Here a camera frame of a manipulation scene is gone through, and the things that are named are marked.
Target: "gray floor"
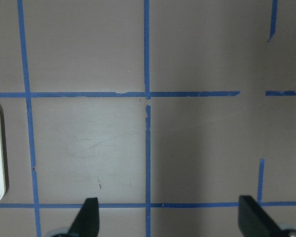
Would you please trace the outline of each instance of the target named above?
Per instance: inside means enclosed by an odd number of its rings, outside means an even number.
[[[145,203],[147,105],[151,203],[256,198],[261,158],[263,202],[296,201],[296,96],[265,96],[296,91],[296,0],[279,1],[270,43],[270,0],[150,0],[149,6],[151,91],[240,94],[32,98],[39,203],[79,204],[87,197]],[[23,10],[31,92],[145,91],[143,0],[23,0]],[[0,237],[50,237],[68,228],[78,209],[40,208],[37,234],[27,101],[14,93],[25,92],[20,44],[17,1],[1,0],[9,183]],[[296,226],[296,206],[265,209]],[[145,208],[101,208],[100,217],[99,237],[146,236]],[[237,208],[152,208],[151,236],[241,236]]]

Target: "black object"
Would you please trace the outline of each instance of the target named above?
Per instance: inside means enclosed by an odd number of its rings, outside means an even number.
[[[238,226],[244,237],[296,237],[296,230],[281,230],[251,196],[239,197]]]
[[[97,237],[100,229],[98,199],[87,198],[67,234],[53,237]]]

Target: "metal screw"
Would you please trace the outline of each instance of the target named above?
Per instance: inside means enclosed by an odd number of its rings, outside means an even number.
[[[289,237],[296,237],[296,231],[291,231],[288,234]]]

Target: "vertical blue tape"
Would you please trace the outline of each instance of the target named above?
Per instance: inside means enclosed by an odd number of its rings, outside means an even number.
[[[261,159],[259,164],[259,181],[258,181],[258,196],[257,196],[258,203],[262,203],[263,176],[264,176],[264,159]]]
[[[150,207],[151,207],[151,180],[150,180],[150,124],[151,124],[151,112],[150,106],[146,107],[146,237],[150,237]]]
[[[27,115],[28,115],[28,132],[29,132],[30,157],[31,157],[31,167],[32,167],[32,185],[33,185],[34,214],[35,214],[35,223],[36,223],[36,236],[41,237],[38,188],[37,188],[37,174],[34,171],[34,167],[35,167],[36,162],[35,162],[35,148],[34,148],[32,102],[31,102],[28,59],[27,59],[27,52],[26,52],[26,39],[25,39],[25,26],[24,26],[24,13],[23,13],[22,0],[17,0],[17,6],[18,6],[18,18],[19,18],[19,31],[20,31],[20,43],[21,43],[21,56],[22,56],[22,65],[23,65],[25,98],[26,98]]]
[[[268,39],[268,42],[271,42],[271,40],[276,32],[277,3],[278,3],[278,0],[273,0],[273,2],[272,2],[270,38]]]
[[[149,0],[144,0],[144,77],[145,94],[147,99],[150,99],[149,60]]]

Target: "floor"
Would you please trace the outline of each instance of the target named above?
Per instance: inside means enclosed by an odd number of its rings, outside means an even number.
[[[296,226],[296,0],[275,3],[0,0],[0,237],[65,232],[88,197],[99,237],[240,237],[242,194]]]

